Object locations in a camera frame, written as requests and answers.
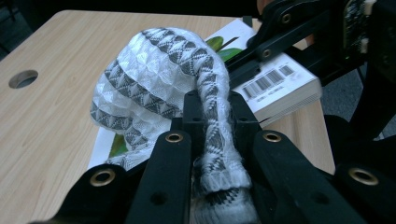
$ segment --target wooden table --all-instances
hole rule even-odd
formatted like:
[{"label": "wooden table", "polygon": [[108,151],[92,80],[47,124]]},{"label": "wooden table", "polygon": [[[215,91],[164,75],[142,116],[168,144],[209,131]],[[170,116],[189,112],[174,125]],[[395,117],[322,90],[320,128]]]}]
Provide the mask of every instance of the wooden table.
[{"label": "wooden table", "polygon": [[[87,170],[98,133],[89,113],[93,88],[132,36],[179,26],[206,38],[232,20],[63,11],[11,52],[0,62],[0,223],[52,217]],[[10,80],[26,70],[37,71],[37,79],[10,88]],[[268,129],[286,134],[315,166],[333,172],[320,102]]]}]

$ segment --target green leaf image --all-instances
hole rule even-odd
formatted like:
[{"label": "green leaf image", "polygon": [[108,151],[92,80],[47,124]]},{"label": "green leaf image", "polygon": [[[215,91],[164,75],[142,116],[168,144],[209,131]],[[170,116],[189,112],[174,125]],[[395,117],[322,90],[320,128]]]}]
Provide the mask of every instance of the green leaf image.
[{"label": "green leaf image", "polygon": [[221,49],[224,38],[222,36],[214,36],[206,40],[206,44],[210,46],[214,51],[219,51]]},{"label": "green leaf image", "polygon": [[108,155],[109,158],[119,156],[120,154],[126,152],[128,149],[125,145],[124,136],[121,134],[116,134],[114,136],[113,145],[111,145],[110,154]]},{"label": "green leaf image", "polygon": [[226,62],[227,60],[231,59],[233,56],[240,53],[241,51],[242,51],[241,49],[223,49],[218,52],[218,55],[221,57],[221,59],[224,62]]}]

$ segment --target patterned fabric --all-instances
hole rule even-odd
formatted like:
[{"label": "patterned fabric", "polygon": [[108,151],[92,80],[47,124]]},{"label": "patterned fabric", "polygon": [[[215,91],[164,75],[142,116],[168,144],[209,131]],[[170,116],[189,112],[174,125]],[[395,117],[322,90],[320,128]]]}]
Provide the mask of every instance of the patterned fabric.
[{"label": "patterned fabric", "polygon": [[95,124],[123,134],[128,152],[107,163],[129,170],[149,158],[184,95],[197,89],[206,122],[204,155],[194,162],[192,223],[252,223],[250,179],[233,145],[229,76],[222,59],[191,31],[153,28],[134,36],[96,84]]}]

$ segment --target hole in table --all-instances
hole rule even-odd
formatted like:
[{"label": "hole in table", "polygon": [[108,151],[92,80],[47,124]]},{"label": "hole in table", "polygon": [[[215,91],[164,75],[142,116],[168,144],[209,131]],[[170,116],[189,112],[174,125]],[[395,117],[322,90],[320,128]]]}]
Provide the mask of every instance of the hole in table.
[{"label": "hole in table", "polygon": [[25,70],[12,77],[8,86],[12,89],[20,89],[22,87],[32,84],[38,77],[36,70]]}]

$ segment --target barcode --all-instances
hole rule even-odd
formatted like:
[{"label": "barcode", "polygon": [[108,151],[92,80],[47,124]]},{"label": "barcode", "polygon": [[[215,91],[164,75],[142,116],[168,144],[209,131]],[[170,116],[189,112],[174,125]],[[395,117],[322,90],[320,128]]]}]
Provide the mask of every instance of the barcode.
[{"label": "barcode", "polygon": [[285,75],[285,76],[288,76],[288,75],[290,75],[290,74],[292,74],[292,73],[294,72],[294,71],[293,71],[290,67],[288,67],[287,65],[285,65],[285,66],[279,68],[279,71],[280,71],[281,73],[283,73],[283,75]]},{"label": "barcode", "polygon": [[269,88],[275,86],[278,82],[284,79],[285,78],[274,69],[267,73],[265,76],[260,77],[254,82],[246,85],[242,90],[250,99],[267,91]]}]

